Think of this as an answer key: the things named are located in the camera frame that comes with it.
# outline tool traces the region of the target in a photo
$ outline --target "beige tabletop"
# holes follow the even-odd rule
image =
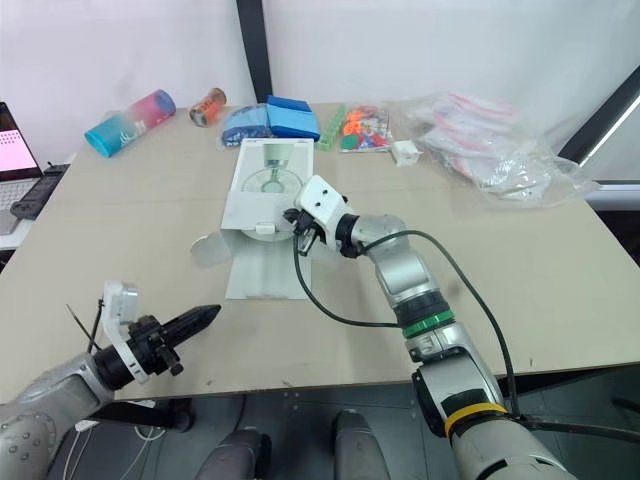
[[[316,108],[321,121],[334,108]],[[219,226],[237,156],[217,135],[178,111],[112,159],[89,148],[78,155],[0,275],[0,401],[84,349],[64,304],[90,325],[105,279],[136,283],[139,314],[162,322],[195,305],[223,307],[178,347],[184,373],[130,385],[119,398],[409,380],[415,366],[400,332],[338,324],[306,300],[225,300],[230,265],[194,265],[189,247]],[[398,215],[447,246],[494,310],[517,372],[640,360],[640,271],[584,202],[495,211],[428,161],[397,168],[388,154],[318,151],[315,160],[357,212]],[[412,243],[489,366],[504,373],[473,298],[437,251]],[[337,313],[393,320],[366,259],[316,261],[312,284]]]

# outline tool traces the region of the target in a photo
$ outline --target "yellow band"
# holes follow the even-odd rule
[[[478,412],[502,412],[507,413],[507,409],[497,403],[474,403],[473,405],[469,405],[467,407],[461,408],[453,412],[453,414],[449,415],[447,421],[444,424],[444,433],[446,433],[447,438],[449,438],[449,433],[451,431],[451,427],[461,418],[467,417],[469,415],[473,415]]]

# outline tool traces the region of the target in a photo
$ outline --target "clear plastic bag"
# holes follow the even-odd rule
[[[373,105],[349,108],[342,125],[340,151],[386,152],[391,148],[389,111]]]
[[[229,113],[223,122],[220,145],[237,147],[244,138],[272,137],[267,106],[264,103],[243,107]]]
[[[598,188],[577,164],[556,156],[509,105],[440,93],[395,104],[392,114],[418,148],[494,203],[554,206]]]

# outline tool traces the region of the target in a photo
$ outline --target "pink and blue bottle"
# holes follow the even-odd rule
[[[101,155],[110,157],[175,113],[169,94],[156,90],[93,127],[84,137]]]

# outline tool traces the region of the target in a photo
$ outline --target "green ring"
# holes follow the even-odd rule
[[[425,318],[424,320],[420,320],[412,324],[411,326],[402,330],[402,335],[404,338],[415,337],[419,333],[425,332],[427,330],[432,330],[434,327],[437,327],[443,322],[447,320],[451,320],[454,317],[453,312],[451,310],[445,310],[444,312],[436,313],[435,315],[431,315],[430,317]]]

